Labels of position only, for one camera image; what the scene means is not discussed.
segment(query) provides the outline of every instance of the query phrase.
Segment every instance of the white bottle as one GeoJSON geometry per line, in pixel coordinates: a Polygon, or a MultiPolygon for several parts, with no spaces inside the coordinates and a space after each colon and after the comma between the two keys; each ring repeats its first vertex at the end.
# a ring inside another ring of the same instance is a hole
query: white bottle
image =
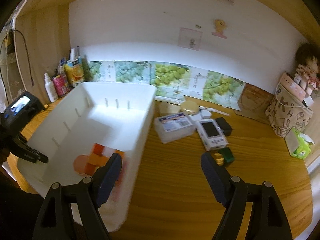
{"type": "Polygon", "coordinates": [[[52,103],[57,101],[59,97],[48,73],[44,74],[44,83],[45,83],[44,87],[45,87],[45,90],[47,90],[50,101],[52,103]]]}

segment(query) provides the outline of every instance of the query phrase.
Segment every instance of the wooden table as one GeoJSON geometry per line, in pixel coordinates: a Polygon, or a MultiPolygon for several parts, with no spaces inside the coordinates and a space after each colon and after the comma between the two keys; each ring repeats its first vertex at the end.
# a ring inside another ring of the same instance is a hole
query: wooden table
{"type": "MultiPolygon", "coordinates": [[[[235,162],[228,167],[231,175],[245,182],[271,181],[289,220],[293,238],[310,224],[312,195],[310,179],[302,160],[290,157],[285,141],[269,125],[236,115],[233,110],[194,99],[198,104],[231,114],[223,116],[232,126],[228,137],[235,162]]],[[[36,116],[23,130],[29,138],[57,103],[36,116]]],[[[216,202],[200,167],[204,146],[195,132],[192,136],[162,144],[153,125],[142,156],[126,222],[114,240],[210,240],[221,220],[224,208],[216,202]]],[[[32,188],[9,164],[23,190],[32,188]]],[[[247,204],[238,239],[244,239],[251,203],[247,204]]]]}

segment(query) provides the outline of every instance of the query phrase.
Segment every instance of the white plastic bin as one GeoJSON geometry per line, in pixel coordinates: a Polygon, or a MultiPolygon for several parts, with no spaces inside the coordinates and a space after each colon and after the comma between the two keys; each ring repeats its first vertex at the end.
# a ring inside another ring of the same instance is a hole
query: white plastic bin
{"type": "MultiPolygon", "coordinates": [[[[48,115],[28,145],[49,158],[48,163],[18,160],[18,169],[45,197],[54,182],[78,183],[73,169],[79,155],[88,155],[94,143],[125,152],[126,169],[117,193],[99,208],[108,231],[125,221],[148,130],[153,119],[156,88],[115,82],[85,82],[72,90],[48,115]]],[[[76,204],[76,222],[81,223],[76,204]]]]}

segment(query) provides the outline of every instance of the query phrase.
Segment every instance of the white cap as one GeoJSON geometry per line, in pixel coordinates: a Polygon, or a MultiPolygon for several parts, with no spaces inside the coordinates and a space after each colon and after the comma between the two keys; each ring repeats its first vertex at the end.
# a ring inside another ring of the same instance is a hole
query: white cap
{"type": "Polygon", "coordinates": [[[48,73],[44,73],[44,82],[49,83],[51,81],[51,78],[49,77],[48,73]]]}

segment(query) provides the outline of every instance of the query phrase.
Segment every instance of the barcode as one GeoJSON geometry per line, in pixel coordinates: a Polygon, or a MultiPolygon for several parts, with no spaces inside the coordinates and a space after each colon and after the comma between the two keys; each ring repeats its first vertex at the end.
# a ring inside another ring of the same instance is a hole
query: barcode
{"type": "Polygon", "coordinates": [[[61,89],[62,89],[62,92],[63,92],[64,94],[67,93],[67,90],[66,90],[66,87],[65,87],[65,86],[61,87],[61,89]]]}
{"type": "Polygon", "coordinates": [[[178,123],[179,123],[179,125],[180,125],[181,127],[183,127],[183,126],[188,126],[188,125],[189,125],[189,122],[188,122],[188,121],[180,121],[180,120],[178,120],[178,123]]]}

